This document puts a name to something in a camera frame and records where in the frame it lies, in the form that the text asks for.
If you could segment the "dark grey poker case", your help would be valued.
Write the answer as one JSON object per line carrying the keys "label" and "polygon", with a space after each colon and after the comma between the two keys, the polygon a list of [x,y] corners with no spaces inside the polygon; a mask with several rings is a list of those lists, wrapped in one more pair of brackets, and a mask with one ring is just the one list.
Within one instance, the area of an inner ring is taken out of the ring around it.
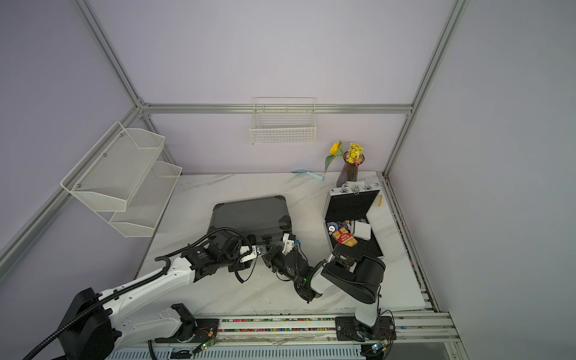
{"label": "dark grey poker case", "polygon": [[208,232],[222,227],[237,230],[247,238],[253,236],[256,245],[282,242],[285,233],[293,232],[287,200],[282,195],[217,204]]}

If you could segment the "silver aluminium poker case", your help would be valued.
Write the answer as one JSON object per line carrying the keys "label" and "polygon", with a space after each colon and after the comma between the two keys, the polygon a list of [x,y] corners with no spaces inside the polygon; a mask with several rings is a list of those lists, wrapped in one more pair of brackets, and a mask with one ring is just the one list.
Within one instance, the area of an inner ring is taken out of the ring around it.
{"label": "silver aluminium poker case", "polygon": [[365,181],[347,182],[328,192],[323,217],[331,249],[338,243],[333,233],[344,228],[355,238],[359,250],[384,258],[374,227],[368,220],[368,212],[380,193],[379,184]]}

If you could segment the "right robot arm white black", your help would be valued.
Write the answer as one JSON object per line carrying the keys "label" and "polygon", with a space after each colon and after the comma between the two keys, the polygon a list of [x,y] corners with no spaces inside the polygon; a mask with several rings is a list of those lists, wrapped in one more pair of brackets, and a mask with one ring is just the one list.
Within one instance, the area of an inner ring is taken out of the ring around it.
{"label": "right robot arm white black", "polygon": [[385,263],[354,247],[338,244],[328,259],[312,266],[300,245],[275,245],[263,256],[265,265],[280,279],[292,282],[296,294],[306,302],[337,287],[355,301],[352,323],[363,337],[375,335],[380,321],[380,289]]}

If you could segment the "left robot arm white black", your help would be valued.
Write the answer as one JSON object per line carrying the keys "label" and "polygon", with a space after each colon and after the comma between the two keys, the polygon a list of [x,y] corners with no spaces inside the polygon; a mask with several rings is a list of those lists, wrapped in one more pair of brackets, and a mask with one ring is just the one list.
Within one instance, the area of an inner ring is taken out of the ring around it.
{"label": "left robot arm white black", "polygon": [[186,287],[223,267],[239,274],[240,263],[254,251],[253,235],[230,227],[215,228],[194,243],[156,257],[163,267],[140,280],[103,292],[85,289],[73,298],[57,330],[36,345],[26,359],[34,359],[58,341],[63,359],[105,359],[116,350],[156,338],[192,338],[196,320],[183,304],[157,315],[135,312],[178,288]]}

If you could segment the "blue dealer chip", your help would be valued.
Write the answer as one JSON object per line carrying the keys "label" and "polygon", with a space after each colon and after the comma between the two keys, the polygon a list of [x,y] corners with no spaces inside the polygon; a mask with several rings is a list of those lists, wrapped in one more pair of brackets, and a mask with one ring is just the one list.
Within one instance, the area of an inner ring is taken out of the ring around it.
{"label": "blue dealer chip", "polygon": [[337,231],[337,230],[340,229],[338,223],[336,223],[336,222],[328,222],[326,225],[327,225],[327,230],[328,230],[330,233],[333,233],[333,232],[335,232],[335,231]]}

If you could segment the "red playing card box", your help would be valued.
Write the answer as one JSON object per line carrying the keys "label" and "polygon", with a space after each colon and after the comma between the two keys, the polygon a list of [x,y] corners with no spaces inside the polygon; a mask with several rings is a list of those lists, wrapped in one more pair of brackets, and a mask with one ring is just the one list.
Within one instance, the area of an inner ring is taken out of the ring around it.
{"label": "red playing card box", "polygon": [[353,248],[358,244],[356,238],[345,227],[334,231],[332,237],[338,244],[346,245],[350,248]]}

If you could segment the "white card deck box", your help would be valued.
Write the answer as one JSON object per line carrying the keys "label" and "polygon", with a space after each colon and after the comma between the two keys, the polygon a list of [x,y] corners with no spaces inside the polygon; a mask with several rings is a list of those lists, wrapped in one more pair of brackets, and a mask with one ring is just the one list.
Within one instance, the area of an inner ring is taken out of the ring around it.
{"label": "white card deck box", "polygon": [[372,229],[369,223],[354,220],[350,223],[350,229],[352,230],[352,235],[356,239],[364,241],[369,241],[371,239]]}

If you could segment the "light blue plastic tool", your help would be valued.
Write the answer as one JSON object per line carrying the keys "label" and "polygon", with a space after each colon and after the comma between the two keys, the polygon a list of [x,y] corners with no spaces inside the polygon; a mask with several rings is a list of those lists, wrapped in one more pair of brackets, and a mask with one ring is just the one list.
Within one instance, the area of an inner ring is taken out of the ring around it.
{"label": "light blue plastic tool", "polygon": [[323,182],[325,179],[324,175],[320,175],[318,173],[310,172],[310,171],[307,171],[304,169],[293,170],[292,173],[293,174],[299,174],[299,175],[306,175],[306,176],[311,177],[312,179],[316,179],[316,180],[321,181],[321,182]]}

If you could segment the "purple glass vase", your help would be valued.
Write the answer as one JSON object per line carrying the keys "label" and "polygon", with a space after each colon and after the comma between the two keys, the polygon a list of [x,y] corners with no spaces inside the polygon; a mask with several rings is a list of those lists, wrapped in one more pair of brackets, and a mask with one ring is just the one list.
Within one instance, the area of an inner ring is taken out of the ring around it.
{"label": "purple glass vase", "polygon": [[337,187],[342,187],[345,183],[347,182],[356,182],[357,178],[358,178],[358,173],[359,173],[359,166],[362,165],[353,165],[350,163],[347,163],[345,160],[345,154],[346,152],[343,154],[343,159],[344,159],[344,165],[342,168],[342,171],[340,171],[340,175],[337,179],[336,182],[336,186]]}

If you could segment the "yellow sunflower with leaf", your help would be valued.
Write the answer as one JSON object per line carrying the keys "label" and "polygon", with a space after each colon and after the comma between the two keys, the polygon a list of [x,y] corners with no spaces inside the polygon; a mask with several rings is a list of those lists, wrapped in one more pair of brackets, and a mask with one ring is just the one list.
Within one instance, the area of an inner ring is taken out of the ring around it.
{"label": "yellow sunflower with leaf", "polygon": [[328,155],[325,158],[324,161],[324,173],[327,172],[328,168],[330,167],[330,165],[332,164],[332,162],[334,161],[334,159],[341,157],[343,155],[343,150],[342,150],[342,141],[339,140],[337,142],[335,142],[330,150]]}

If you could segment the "yellow flower bunch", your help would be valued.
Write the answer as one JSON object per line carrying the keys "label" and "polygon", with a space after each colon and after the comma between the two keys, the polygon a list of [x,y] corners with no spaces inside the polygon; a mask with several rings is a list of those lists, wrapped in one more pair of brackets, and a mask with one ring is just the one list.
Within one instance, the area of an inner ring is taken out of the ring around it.
{"label": "yellow flower bunch", "polygon": [[365,160],[364,148],[356,142],[351,142],[344,157],[348,164],[360,165]]}

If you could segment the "white mesh two-tier shelf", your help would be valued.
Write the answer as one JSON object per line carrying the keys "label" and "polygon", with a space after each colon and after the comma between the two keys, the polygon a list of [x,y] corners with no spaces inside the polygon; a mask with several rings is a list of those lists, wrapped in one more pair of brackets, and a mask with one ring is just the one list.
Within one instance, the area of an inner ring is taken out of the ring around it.
{"label": "white mesh two-tier shelf", "polygon": [[182,174],[161,160],[165,137],[115,123],[61,187],[125,238],[154,236]]}

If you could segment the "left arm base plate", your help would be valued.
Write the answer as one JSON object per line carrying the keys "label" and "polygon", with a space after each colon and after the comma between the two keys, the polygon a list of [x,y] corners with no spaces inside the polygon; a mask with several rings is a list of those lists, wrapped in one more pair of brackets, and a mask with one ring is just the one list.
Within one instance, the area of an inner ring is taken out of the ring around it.
{"label": "left arm base plate", "polygon": [[188,323],[182,326],[178,336],[180,343],[205,343],[211,338],[215,338],[220,325],[219,319],[196,319],[195,323]]}

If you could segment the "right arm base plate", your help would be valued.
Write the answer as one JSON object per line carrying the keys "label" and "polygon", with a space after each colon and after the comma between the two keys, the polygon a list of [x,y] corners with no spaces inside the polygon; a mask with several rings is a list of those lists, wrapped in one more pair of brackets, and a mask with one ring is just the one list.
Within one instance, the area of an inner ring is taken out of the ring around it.
{"label": "right arm base plate", "polygon": [[395,324],[390,316],[379,316],[372,326],[365,325],[354,316],[337,316],[334,319],[339,341],[395,341]]}

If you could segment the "aluminium frame rail structure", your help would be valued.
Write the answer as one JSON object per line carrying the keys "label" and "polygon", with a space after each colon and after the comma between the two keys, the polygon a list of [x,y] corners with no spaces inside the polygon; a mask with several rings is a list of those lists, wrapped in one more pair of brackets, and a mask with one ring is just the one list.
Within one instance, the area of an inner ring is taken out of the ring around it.
{"label": "aluminium frame rail structure", "polygon": [[[95,15],[94,8],[88,1],[73,1],[74,10],[85,23],[88,33],[94,38],[97,48],[103,54],[106,63],[111,67],[117,80],[130,99],[131,108],[121,119],[122,126],[129,126],[134,122],[142,122],[145,129],[153,134],[158,129],[152,121],[153,114],[261,114],[271,113],[286,115],[297,110],[312,110],[315,114],[404,114],[406,121],[400,135],[394,144],[390,158],[387,160],[384,173],[389,174],[398,157],[398,153],[405,141],[410,127],[413,124],[426,91],[436,75],[454,31],[458,27],[462,16],[468,6],[468,1],[454,1],[448,14],[448,19],[442,27],[439,40],[434,48],[433,55],[427,64],[424,76],[418,86],[415,98],[410,104],[395,103],[353,103],[353,104],[321,104],[306,103],[145,103],[137,96],[134,84],[129,80],[128,74],[121,64],[110,39],[106,36],[104,27]],[[5,281],[28,252],[36,245],[39,238],[45,233],[70,195],[60,187],[39,208],[32,218],[22,227],[13,239],[1,250],[1,279]]]}

